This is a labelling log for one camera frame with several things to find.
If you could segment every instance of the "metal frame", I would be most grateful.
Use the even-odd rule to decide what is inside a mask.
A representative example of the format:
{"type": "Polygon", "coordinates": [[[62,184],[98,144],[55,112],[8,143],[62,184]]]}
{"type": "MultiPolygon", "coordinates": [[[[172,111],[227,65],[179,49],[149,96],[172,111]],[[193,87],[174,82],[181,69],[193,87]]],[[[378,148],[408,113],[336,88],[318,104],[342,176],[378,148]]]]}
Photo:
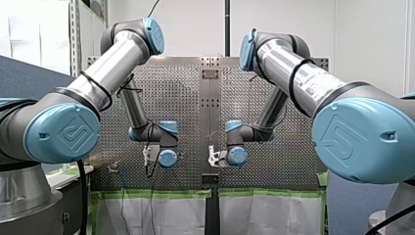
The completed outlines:
{"type": "Polygon", "coordinates": [[[80,14],[78,0],[69,1],[70,75],[79,76],[82,68],[80,47],[80,14]]]}
{"type": "MultiPolygon", "coordinates": [[[[90,58],[88,63],[92,64],[95,58],[90,58]]],[[[317,65],[324,69],[328,69],[327,59],[314,59],[317,65]]],[[[247,177],[252,177],[254,180],[258,180],[259,177],[278,177],[275,170],[283,170],[283,168],[274,168],[271,170],[269,167],[265,168],[226,168],[221,169],[217,167],[211,167],[208,163],[208,144],[213,144],[216,149],[223,149],[223,124],[226,121],[223,114],[226,112],[234,112],[232,110],[224,110],[227,107],[223,107],[223,104],[228,102],[229,94],[222,94],[223,82],[245,82],[247,77],[252,76],[252,73],[244,73],[238,70],[237,74],[243,76],[237,77],[237,80],[229,80],[229,73],[238,70],[237,58],[216,58],[216,57],[202,57],[202,58],[168,58],[168,57],[154,57],[149,63],[143,67],[137,67],[134,71],[136,74],[135,82],[138,87],[144,88],[142,99],[144,108],[149,118],[170,118],[168,114],[171,114],[171,109],[175,112],[172,113],[172,118],[178,120],[179,125],[179,149],[185,148],[183,159],[179,161],[179,165],[175,171],[168,169],[159,169],[159,176],[155,184],[148,181],[144,177],[143,169],[143,156],[141,155],[141,149],[144,144],[137,144],[129,141],[126,138],[126,131],[128,127],[127,116],[123,112],[121,102],[115,98],[115,106],[108,113],[103,113],[103,134],[102,141],[99,144],[99,149],[96,154],[91,158],[91,163],[96,167],[92,177],[92,182],[96,185],[92,185],[93,190],[112,190],[123,188],[150,188],[156,185],[157,189],[168,190],[187,190],[187,189],[210,189],[212,194],[207,199],[206,203],[206,231],[205,234],[220,234],[220,212],[219,212],[219,197],[218,189],[220,187],[263,187],[263,188],[288,188],[293,190],[317,190],[317,172],[326,170],[326,167],[318,161],[315,153],[306,153],[314,159],[316,168],[313,168],[312,183],[307,181],[305,184],[301,184],[298,181],[290,181],[288,184],[260,184],[252,183],[248,181],[244,184],[246,177],[241,177],[238,173],[245,172],[247,177]],[[179,93],[176,91],[168,91],[169,89],[179,89],[179,93]],[[197,94],[188,93],[186,89],[196,89],[197,94]],[[167,98],[161,98],[158,96],[158,101],[152,101],[152,92],[164,94],[167,98]],[[170,95],[174,97],[179,95],[180,99],[184,99],[180,104],[171,104],[170,95]],[[184,119],[188,114],[186,111],[192,111],[191,119],[184,119]],[[111,138],[119,138],[114,133],[119,132],[122,136],[124,133],[124,139],[117,139],[114,141],[111,138]],[[107,134],[112,134],[113,137],[106,137],[107,134]],[[190,145],[187,141],[192,141],[192,138],[198,138],[190,145]],[[122,184],[122,179],[128,179],[127,184],[122,184]]],[[[251,114],[253,119],[256,119],[256,113],[260,112],[262,106],[265,105],[267,98],[267,92],[273,89],[271,84],[261,83],[259,86],[263,86],[260,89],[264,92],[260,98],[255,97],[257,103],[263,104],[258,107],[253,107],[254,113],[251,114]]],[[[294,120],[300,120],[299,127],[310,127],[309,120],[306,117],[300,117],[300,114],[294,110],[294,107],[289,108],[289,118],[295,118],[294,120]]],[[[307,138],[307,143],[312,145],[308,132],[300,134],[299,139],[307,138]]],[[[292,145],[288,142],[275,142],[277,145],[292,145]]],[[[252,161],[269,161],[269,159],[261,158],[260,156],[251,156],[252,161]]],[[[309,162],[295,163],[299,172],[303,172],[308,167],[309,162]]]]}

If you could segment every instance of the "white wall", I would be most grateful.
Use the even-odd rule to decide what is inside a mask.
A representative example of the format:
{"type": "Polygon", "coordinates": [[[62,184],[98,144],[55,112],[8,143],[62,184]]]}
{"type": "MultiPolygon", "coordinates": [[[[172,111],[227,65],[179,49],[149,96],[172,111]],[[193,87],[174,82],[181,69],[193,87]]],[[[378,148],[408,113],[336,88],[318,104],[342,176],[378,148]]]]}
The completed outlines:
{"type": "MultiPolygon", "coordinates": [[[[155,0],[109,0],[109,23],[145,17],[155,0]]],[[[253,27],[303,37],[313,57],[334,60],[333,0],[231,1],[231,56],[253,27]]],[[[164,31],[165,55],[224,54],[223,0],[161,0],[153,16],[164,31]]]]}
{"type": "Polygon", "coordinates": [[[231,54],[239,56],[244,35],[253,27],[302,37],[312,57],[334,64],[335,1],[240,0],[231,1],[231,54]]]}
{"type": "MultiPolygon", "coordinates": [[[[109,0],[109,24],[147,17],[155,0],[109,0]]],[[[223,0],[161,0],[153,13],[161,24],[165,55],[217,56],[224,51],[223,0]]]]}
{"type": "Polygon", "coordinates": [[[405,93],[408,1],[336,1],[336,76],[405,93]]]}

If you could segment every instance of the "robotic arm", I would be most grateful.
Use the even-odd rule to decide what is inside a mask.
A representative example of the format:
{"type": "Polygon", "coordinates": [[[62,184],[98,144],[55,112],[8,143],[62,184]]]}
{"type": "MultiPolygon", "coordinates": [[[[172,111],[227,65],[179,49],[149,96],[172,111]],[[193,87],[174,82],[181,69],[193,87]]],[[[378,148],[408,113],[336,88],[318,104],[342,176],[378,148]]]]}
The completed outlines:
{"type": "MultiPolygon", "coordinates": [[[[86,158],[100,136],[100,112],[111,106],[112,95],[134,68],[163,48],[161,27],[155,20],[117,23],[102,36],[103,56],[68,87],[56,88],[38,102],[0,99],[0,230],[6,234],[63,233],[62,194],[51,193],[40,163],[86,158]]],[[[132,126],[143,128],[130,131],[131,138],[146,141],[142,132],[148,126],[139,97],[132,99],[137,98],[133,93],[122,97],[132,126]]],[[[154,132],[151,141],[160,141],[165,149],[175,147],[174,122],[163,122],[154,132]]],[[[162,155],[167,159],[164,165],[171,164],[175,154],[171,152],[162,155]]]]}
{"type": "Polygon", "coordinates": [[[100,135],[99,112],[110,107],[111,95],[137,65],[163,51],[164,41],[159,24],[143,19],[108,29],[101,46],[103,56],[68,87],[2,119],[0,163],[62,164],[85,158],[100,135]]]}
{"type": "Polygon", "coordinates": [[[254,133],[263,131],[263,126],[272,127],[290,97],[300,112],[313,119],[316,152],[335,174],[375,184],[412,178],[415,111],[411,98],[395,98],[365,82],[343,82],[308,57],[308,48],[299,37],[255,30],[245,36],[241,68],[255,71],[278,88],[254,127],[238,120],[226,123],[228,162],[246,158],[243,143],[258,141],[254,133]]]}

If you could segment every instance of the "metal stand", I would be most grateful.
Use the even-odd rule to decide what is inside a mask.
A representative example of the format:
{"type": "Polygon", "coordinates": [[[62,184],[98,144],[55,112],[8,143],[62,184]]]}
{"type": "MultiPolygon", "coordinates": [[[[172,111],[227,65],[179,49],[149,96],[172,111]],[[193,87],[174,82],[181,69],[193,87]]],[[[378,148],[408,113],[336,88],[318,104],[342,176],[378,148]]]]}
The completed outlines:
{"type": "Polygon", "coordinates": [[[63,234],[64,204],[39,165],[0,172],[1,234],[63,234]]]}
{"type": "MultiPolygon", "coordinates": [[[[369,228],[376,226],[386,218],[401,212],[402,210],[414,205],[415,186],[412,182],[402,182],[394,191],[393,197],[386,211],[377,211],[369,217],[369,228]]],[[[392,222],[386,228],[378,231],[381,235],[409,235],[415,234],[415,212],[392,222]]]]}

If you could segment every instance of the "green tape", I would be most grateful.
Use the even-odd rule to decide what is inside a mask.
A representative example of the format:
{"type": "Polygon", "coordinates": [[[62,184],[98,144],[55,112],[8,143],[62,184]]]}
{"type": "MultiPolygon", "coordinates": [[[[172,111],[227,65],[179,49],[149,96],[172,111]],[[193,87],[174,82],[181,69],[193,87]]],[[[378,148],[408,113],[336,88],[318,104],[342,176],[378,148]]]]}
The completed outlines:
{"type": "Polygon", "coordinates": [[[327,182],[329,179],[328,172],[319,172],[317,173],[318,183],[321,187],[327,187],[327,182]]]}
{"type": "Polygon", "coordinates": [[[210,190],[189,191],[152,191],[149,189],[126,189],[119,191],[92,192],[92,198],[100,201],[107,199],[204,199],[210,198],[210,190]]]}
{"type": "Polygon", "coordinates": [[[289,198],[322,198],[324,191],[292,191],[278,189],[219,189],[219,197],[251,197],[251,196],[272,196],[272,197],[289,197],[289,198]]]}

